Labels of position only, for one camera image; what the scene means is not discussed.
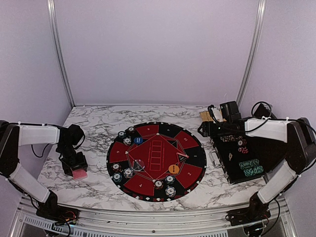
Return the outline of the red playing card deck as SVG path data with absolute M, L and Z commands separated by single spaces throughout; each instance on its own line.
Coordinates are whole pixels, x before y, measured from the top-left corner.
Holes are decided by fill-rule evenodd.
M 87 177 L 87 172 L 84 169 L 77 169 L 72 171 L 73 179 L 80 180 Z

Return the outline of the chip stack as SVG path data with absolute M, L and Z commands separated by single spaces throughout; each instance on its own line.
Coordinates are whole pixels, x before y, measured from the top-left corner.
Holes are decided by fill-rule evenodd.
M 134 126 L 130 126 L 130 127 L 127 129 L 127 132 L 130 133 L 130 134 L 133 134 L 135 131 L 136 131 L 136 129 L 135 129 Z
M 155 188 L 156 190 L 162 189 L 162 188 L 163 188 L 163 181 L 161 181 L 161 180 L 156 180 L 156 181 L 154 182 L 154 188 Z
M 121 172 L 121 165 L 119 163 L 114 163 L 112 165 L 113 172 Z

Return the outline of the green chips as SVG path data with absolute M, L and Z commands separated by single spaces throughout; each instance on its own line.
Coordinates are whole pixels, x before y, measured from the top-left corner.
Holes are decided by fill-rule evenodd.
M 120 173 L 113 174 L 113 181 L 115 183 L 120 183 L 122 181 L 122 175 Z
M 120 131 L 120 132 L 118 133 L 118 138 L 124 139 L 125 137 L 126 137 L 126 132 L 125 132 L 125 131 Z
M 174 176 L 171 176 L 171 175 L 168 175 L 168 176 L 166 176 L 166 178 L 165 178 L 165 182 L 166 182 L 166 184 L 168 184 L 168 185 L 172 185 L 172 184 L 175 182 L 175 177 L 174 177 Z

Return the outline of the triangular all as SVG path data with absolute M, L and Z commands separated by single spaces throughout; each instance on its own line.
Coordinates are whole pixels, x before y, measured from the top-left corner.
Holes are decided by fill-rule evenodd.
M 176 153 L 176 157 L 177 157 L 178 163 L 181 163 L 189 158 L 189 156 L 187 154 L 183 154 L 183 153 Z

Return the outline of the blue small blind button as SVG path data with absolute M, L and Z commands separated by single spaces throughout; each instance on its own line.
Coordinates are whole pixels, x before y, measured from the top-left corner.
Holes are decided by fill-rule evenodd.
M 143 143 L 143 138 L 142 137 L 135 137 L 134 138 L 134 143 L 137 145 L 140 145 Z

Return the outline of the orange big blind button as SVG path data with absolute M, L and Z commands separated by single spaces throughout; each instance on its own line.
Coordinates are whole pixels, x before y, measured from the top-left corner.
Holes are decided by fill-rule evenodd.
M 173 164 L 173 165 L 170 165 L 168 167 L 168 172 L 171 173 L 171 174 L 178 174 L 180 171 L 180 168 L 178 165 L 176 164 Z

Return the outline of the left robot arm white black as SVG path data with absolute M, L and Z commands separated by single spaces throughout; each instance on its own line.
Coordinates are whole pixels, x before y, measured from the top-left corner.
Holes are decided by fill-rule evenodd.
M 80 126 L 63 127 L 52 124 L 0 122 L 0 174 L 22 193 L 38 202 L 37 215 L 57 220 L 74 210 L 58 204 L 57 194 L 41 184 L 32 173 L 31 162 L 22 157 L 34 155 L 40 160 L 46 149 L 56 147 L 65 175 L 77 178 L 87 171 L 87 161 L 78 148 L 85 140 Z

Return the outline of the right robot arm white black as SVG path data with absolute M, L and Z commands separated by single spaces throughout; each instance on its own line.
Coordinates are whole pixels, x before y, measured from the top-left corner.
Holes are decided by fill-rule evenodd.
M 229 183 L 275 171 L 250 197 L 247 208 L 229 211 L 234 219 L 255 221 L 265 215 L 269 203 L 289 189 L 316 158 L 316 138 L 307 118 L 204 121 L 197 131 L 210 138 Z

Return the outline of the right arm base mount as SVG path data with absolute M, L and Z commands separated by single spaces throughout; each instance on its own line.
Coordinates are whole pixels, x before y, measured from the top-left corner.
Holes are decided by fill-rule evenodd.
M 249 208 L 246 207 L 228 211 L 225 219 L 230 222 L 231 226 L 237 226 L 269 219 L 270 217 L 271 213 L 269 210 L 265 210 L 259 214 L 250 214 Z

